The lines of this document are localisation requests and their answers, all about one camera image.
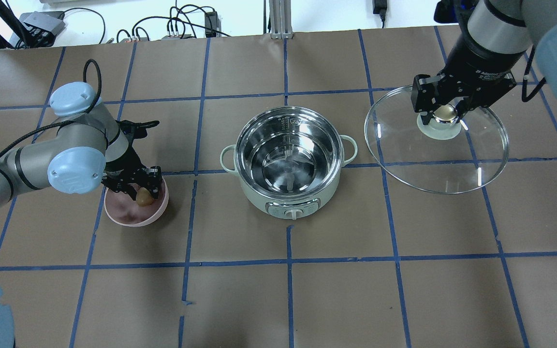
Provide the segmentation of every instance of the glass lid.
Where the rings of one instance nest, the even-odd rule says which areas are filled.
[[[389,174],[423,191],[456,194],[484,187],[508,161],[508,135],[489,108],[458,119],[459,101],[415,113],[411,86],[392,90],[366,116],[369,152]]]

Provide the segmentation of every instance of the pink bowl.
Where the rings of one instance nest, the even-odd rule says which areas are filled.
[[[110,189],[104,194],[104,211],[111,221],[126,227],[142,227],[158,220],[169,203],[169,189],[164,182],[161,185],[159,198],[147,207],[139,207],[124,192],[113,192]]]

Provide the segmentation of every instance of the stainless steel pot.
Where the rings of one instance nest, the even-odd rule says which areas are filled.
[[[354,146],[345,160],[343,140]],[[235,169],[223,163],[234,151]],[[220,164],[240,178],[246,197],[277,218],[302,218],[323,207],[337,189],[340,169],[358,154],[356,141],[339,135],[322,115],[300,106],[281,106],[255,116]]]

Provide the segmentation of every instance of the pot inner bowl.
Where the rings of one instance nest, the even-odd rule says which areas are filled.
[[[329,153],[305,134],[280,134],[257,148],[250,176],[263,189],[299,194],[316,187],[331,168]]]
[[[323,116],[298,106],[259,114],[236,144],[236,167],[254,191],[299,200],[326,187],[340,170],[342,144]]]

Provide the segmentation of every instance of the white wall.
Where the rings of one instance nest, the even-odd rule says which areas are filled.
[[[100,12],[106,20],[106,37],[115,37],[118,29],[128,29],[137,20],[150,15],[168,15],[174,0],[75,0],[42,4],[39,0],[8,0],[14,13],[58,11],[70,7],[88,7]],[[433,11],[438,0],[388,0],[386,27],[433,26]],[[223,31],[229,35],[259,35],[263,32],[263,0],[178,0],[178,5],[214,6],[221,17]],[[294,31],[332,31],[380,28],[381,20],[373,13],[372,0],[292,0]],[[202,14],[190,14],[192,22],[203,24]],[[96,44],[102,33],[102,22],[94,13],[70,13],[64,21],[66,29],[56,46]],[[156,40],[166,35],[165,20],[152,19],[142,27]],[[4,38],[12,34],[0,19]],[[197,31],[203,36],[203,30]]]

